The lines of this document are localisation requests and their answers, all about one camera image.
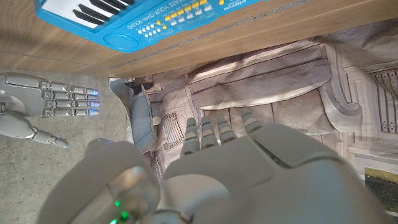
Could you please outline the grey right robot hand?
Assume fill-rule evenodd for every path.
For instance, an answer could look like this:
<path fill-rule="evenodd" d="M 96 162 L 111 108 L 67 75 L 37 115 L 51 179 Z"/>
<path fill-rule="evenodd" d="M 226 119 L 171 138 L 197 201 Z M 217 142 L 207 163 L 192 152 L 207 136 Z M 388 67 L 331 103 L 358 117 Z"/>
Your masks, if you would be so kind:
<path fill-rule="evenodd" d="M 66 140 L 34 127 L 27 118 L 97 115 L 98 94 L 99 91 L 92 88 L 21 73 L 2 73 L 1 134 L 67 148 Z"/>

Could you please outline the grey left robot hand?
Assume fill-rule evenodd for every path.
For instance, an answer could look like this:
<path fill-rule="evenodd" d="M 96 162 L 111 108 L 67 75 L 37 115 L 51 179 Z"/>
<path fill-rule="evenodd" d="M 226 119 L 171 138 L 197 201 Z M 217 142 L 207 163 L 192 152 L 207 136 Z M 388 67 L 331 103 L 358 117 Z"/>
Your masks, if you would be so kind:
<path fill-rule="evenodd" d="M 224 118 L 187 122 L 179 159 L 158 179 L 129 142 L 93 141 L 53 188 L 39 223 L 392 223 L 334 150 L 241 111 L 239 138 Z"/>

